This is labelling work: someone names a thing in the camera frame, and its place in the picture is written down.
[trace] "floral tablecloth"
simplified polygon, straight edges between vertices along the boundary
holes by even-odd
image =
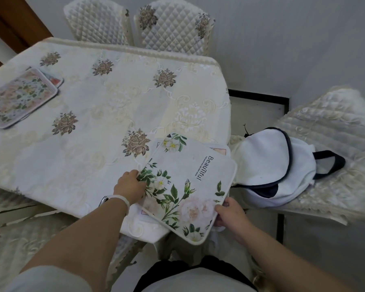
[[[59,94],[13,127],[0,129],[0,187],[82,217],[140,170],[151,140],[179,132],[227,144],[230,100],[208,57],[49,38],[0,68],[0,86],[29,66],[64,78]],[[168,231],[138,219],[122,233],[154,243]]]

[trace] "white watch strap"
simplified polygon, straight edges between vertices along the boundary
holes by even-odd
[[[112,198],[118,198],[118,199],[121,199],[122,201],[124,201],[127,205],[127,212],[126,212],[126,216],[128,215],[128,212],[130,211],[130,202],[124,197],[124,196],[121,196],[121,195],[111,195],[111,196],[106,196],[105,197],[105,200],[104,200],[104,203],[106,201],[108,201],[109,199],[112,199]]]

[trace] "black pants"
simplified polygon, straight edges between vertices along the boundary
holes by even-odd
[[[174,276],[198,267],[204,267],[216,273],[228,276],[229,278],[240,281],[243,284],[246,284],[257,291],[253,283],[250,282],[249,279],[245,277],[243,273],[237,270],[233,265],[224,262],[223,260],[219,260],[214,256],[207,255],[202,259],[199,265],[193,267],[189,267],[187,263],[181,260],[158,261],[147,271],[146,274],[142,275],[142,277],[139,279],[139,282],[134,289],[134,292],[141,292],[146,287],[150,286],[155,282],[158,282],[159,280],[169,278],[170,276]]]

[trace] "quilted chair cover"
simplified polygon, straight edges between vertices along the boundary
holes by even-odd
[[[23,266],[53,236],[71,225],[77,219],[73,216],[57,213],[35,217],[0,228],[0,291],[3,291],[19,274]],[[117,279],[117,268],[125,257],[133,250],[138,252],[135,239],[121,235],[116,251],[108,268],[107,290],[111,289],[111,278]]]
[[[365,100],[357,90],[333,88],[288,112],[276,124],[289,136],[346,159],[343,169],[318,180],[293,201],[274,209],[365,219]],[[231,143],[243,137],[232,136]],[[331,164],[319,166],[327,172]]]
[[[134,45],[128,10],[111,0],[74,0],[63,11],[78,41]]]
[[[146,49],[206,56],[215,20],[184,0],[158,0],[141,7],[134,22]]]
[[[20,192],[0,189],[0,212],[37,205],[38,202],[22,196]]]

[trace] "pink floral tray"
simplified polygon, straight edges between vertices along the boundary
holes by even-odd
[[[193,245],[202,244],[214,224],[237,171],[230,157],[207,145],[171,133],[143,168],[147,214]]]
[[[44,74],[30,68],[0,87],[0,128],[9,127],[58,93]]]

